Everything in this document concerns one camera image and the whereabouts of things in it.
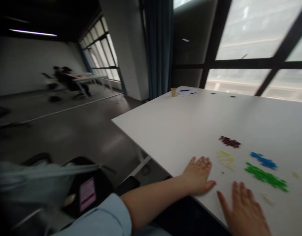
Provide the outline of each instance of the shirt sleeve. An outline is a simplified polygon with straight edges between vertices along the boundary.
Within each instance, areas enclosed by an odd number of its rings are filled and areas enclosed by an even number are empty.
[[[56,236],[86,235],[131,235],[131,219],[123,201],[114,193],[98,207],[78,218],[70,227],[56,233]]]

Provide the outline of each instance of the blue beads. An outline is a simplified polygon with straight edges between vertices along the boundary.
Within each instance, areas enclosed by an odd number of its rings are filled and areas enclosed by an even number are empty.
[[[272,160],[266,159],[260,153],[251,152],[250,155],[258,159],[262,163],[262,166],[268,167],[273,170],[277,170],[277,165]]]

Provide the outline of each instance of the green beads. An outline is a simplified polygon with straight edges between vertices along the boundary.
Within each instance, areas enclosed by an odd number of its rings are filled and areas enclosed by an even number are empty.
[[[286,187],[287,183],[284,180],[279,179],[278,177],[274,176],[273,174],[267,173],[262,169],[253,166],[251,163],[246,163],[248,167],[245,169],[248,173],[251,173],[254,178],[271,184],[274,188],[280,188],[284,192],[289,192]]]

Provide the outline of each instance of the forearm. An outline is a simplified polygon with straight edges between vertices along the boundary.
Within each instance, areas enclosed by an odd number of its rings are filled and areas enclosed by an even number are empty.
[[[150,223],[169,205],[190,195],[182,176],[146,185],[125,193],[120,198],[126,205],[132,229],[137,230]]]

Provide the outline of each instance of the table leg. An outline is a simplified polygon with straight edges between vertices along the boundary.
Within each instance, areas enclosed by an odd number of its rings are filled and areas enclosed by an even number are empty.
[[[77,85],[81,89],[82,93],[88,98],[88,95],[85,93],[85,90],[82,88],[81,84],[77,82]]]
[[[144,160],[143,160],[143,162],[141,162],[128,176],[127,176],[127,178],[129,177],[129,176],[135,176],[149,161],[151,160],[151,157],[150,156],[147,156]]]
[[[104,85],[104,83],[103,83],[103,79],[100,78],[99,80],[101,81],[101,84],[102,84],[103,88],[105,89],[105,85]]]
[[[112,87],[112,85],[111,85],[111,81],[110,81],[109,79],[107,79],[107,82],[108,82],[108,85],[109,85],[110,90],[111,90],[112,92],[114,92],[114,91],[113,91],[113,87]]]
[[[138,147],[136,144],[134,144],[134,148],[135,148],[135,151],[136,151],[136,154],[138,156],[139,161],[142,163],[144,161],[144,158],[143,158],[143,155],[142,155],[141,148]]]

